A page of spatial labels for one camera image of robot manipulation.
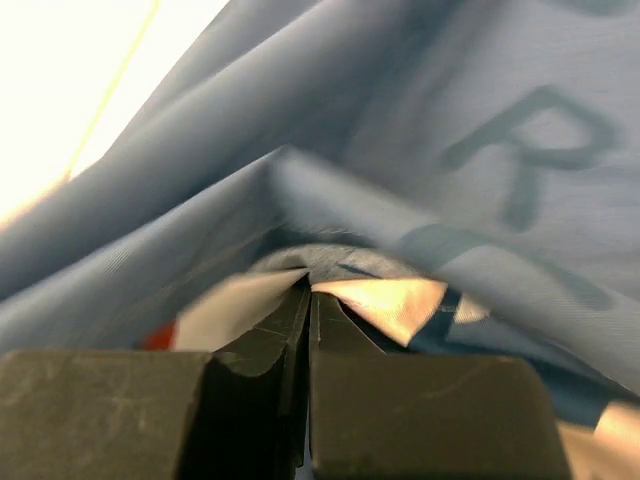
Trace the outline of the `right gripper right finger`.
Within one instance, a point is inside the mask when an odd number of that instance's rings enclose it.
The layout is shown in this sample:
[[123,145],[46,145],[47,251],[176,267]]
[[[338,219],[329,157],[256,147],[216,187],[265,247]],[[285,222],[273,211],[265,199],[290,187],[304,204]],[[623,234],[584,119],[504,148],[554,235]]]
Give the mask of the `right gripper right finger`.
[[524,361],[386,353],[314,294],[310,450],[318,479],[566,479],[550,398]]

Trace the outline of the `white pillow yellow edge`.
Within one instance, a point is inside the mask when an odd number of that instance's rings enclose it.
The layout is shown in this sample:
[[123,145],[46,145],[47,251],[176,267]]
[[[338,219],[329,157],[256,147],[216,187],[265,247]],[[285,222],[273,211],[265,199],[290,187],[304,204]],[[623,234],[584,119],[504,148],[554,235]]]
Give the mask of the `white pillow yellow edge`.
[[2,224],[96,163],[224,5],[2,2]]

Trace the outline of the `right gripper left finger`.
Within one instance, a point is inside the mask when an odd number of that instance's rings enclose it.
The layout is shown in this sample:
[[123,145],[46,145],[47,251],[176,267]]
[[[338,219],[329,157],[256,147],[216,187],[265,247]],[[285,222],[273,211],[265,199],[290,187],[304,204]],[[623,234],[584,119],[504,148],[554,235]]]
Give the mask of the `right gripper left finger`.
[[5,479],[291,479],[304,459],[310,289],[214,352],[18,350]]

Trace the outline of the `blue letter print pillowcase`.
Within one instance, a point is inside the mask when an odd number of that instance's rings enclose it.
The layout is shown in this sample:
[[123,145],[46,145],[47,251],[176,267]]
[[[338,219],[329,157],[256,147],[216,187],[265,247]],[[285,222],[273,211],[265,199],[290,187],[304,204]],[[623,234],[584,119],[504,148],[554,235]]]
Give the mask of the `blue letter print pillowcase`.
[[524,361],[566,479],[637,478],[638,3],[229,2],[2,231],[1,361],[214,352],[299,281],[295,475],[318,293],[386,353]]

